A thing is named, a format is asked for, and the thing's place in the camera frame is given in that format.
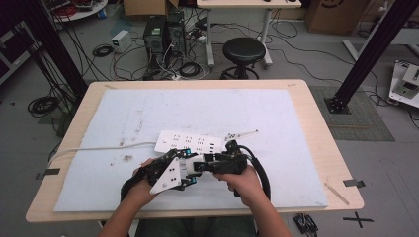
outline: white cable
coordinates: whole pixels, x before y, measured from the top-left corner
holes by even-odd
[[[74,151],[89,151],[89,150],[118,150],[118,149],[125,149],[125,148],[130,148],[130,147],[134,147],[134,146],[140,146],[140,145],[150,145],[150,144],[155,144],[156,142],[151,142],[151,141],[145,141],[145,142],[139,142],[139,143],[134,143],[134,144],[130,144],[130,145],[124,145],[124,146],[105,146],[105,147],[78,147],[78,148],[68,148],[62,151],[59,151],[57,153],[55,153],[54,156],[52,156],[52,158],[49,160],[48,162],[48,166],[49,167],[52,164],[52,161],[54,161],[56,158],[65,155],[69,152],[74,152]]]

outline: computer tower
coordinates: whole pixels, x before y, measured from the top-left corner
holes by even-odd
[[[172,53],[175,57],[183,57],[186,55],[185,41],[185,20],[184,12],[171,12],[167,18],[167,24],[170,32],[170,40],[172,41]]]
[[[171,57],[166,16],[150,16],[143,34],[151,69],[167,68]]]

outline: stool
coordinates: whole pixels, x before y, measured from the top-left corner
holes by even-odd
[[[252,72],[259,79],[259,75],[254,70],[247,68],[247,65],[254,64],[265,56],[266,49],[261,42],[252,38],[231,39],[225,43],[222,52],[236,66],[223,70],[221,79],[227,79],[227,77],[249,79],[246,71]],[[230,70],[234,70],[234,75],[228,72]]]

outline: black tape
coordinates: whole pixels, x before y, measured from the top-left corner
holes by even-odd
[[[360,225],[360,228],[363,228],[363,223],[361,223],[361,221],[374,222],[372,219],[360,218],[360,216],[358,215],[358,212],[357,211],[355,211],[355,216],[356,216],[356,218],[353,218],[353,217],[343,217],[343,220],[357,221],[358,224]]]
[[[46,169],[45,173],[43,173],[44,176],[47,175],[58,175],[60,169]]]
[[[60,169],[46,169],[45,172],[43,172],[43,175],[41,173],[37,173],[37,176],[35,177],[36,180],[43,180],[43,178],[47,175],[58,175]]]
[[[343,183],[345,184],[346,187],[356,186],[358,189],[366,186],[364,181],[357,181],[355,179],[354,180],[343,181]]]

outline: wooden table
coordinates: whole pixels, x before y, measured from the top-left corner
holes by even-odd
[[[237,23],[238,15],[245,15],[247,22],[255,22],[255,16],[252,16],[252,13],[249,15],[243,13],[243,9],[260,9],[265,10],[265,15],[263,18],[263,30],[260,35],[260,42],[265,45],[266,35],[268,33],[269,22],[271,19],[272,9],[283,9],[283,8],[299,8],[301,3],[299,1],[290,2],[288,0],[271,0],[270,2],[265,2],[264,0],[197,0],[197,5],[200,8],[207,10],[207,40],[206,40],[206,53],[207,53],[207,65],[208,67],[214,67],[215,62],[213,60],[212,53],[212,43],[211,43],[211,23],[212,21],[212,9],[226,9],[227,12],[224,15],[229,16],[229,21],[225,23]],[[231,10],[239,9],[237,14],[234,14]],[[271,66],[272,59],[269,51],[266,50],[264,57],[265,67]]]
[[[345,161],[302,80],[225,80],[225,81],[162,81],[162,82],[96,82],[90,85],[77,114],[71,123],[58,151],[79,147],[90,120],[96,112],[106,90],[118,89],[285,89],[289,91],[304,132],[308,148],[329,205],[322,208],[278,209],[279,212],[307,212],[318,210],[360,209],[364,201],[356,187],[345,187],[343,181],[352,180]],[[64,184],[65,176],[75,153],[68,153],[52,162],[50,169],[60,169],[58,175],[45,176],[27,213],[30,222],[70,220],[104,220],[111,212],[54,212],[54,206]],[[197,211],[141,211],[137,218],[184,217],[248,214],[249,210],[197,210]]]

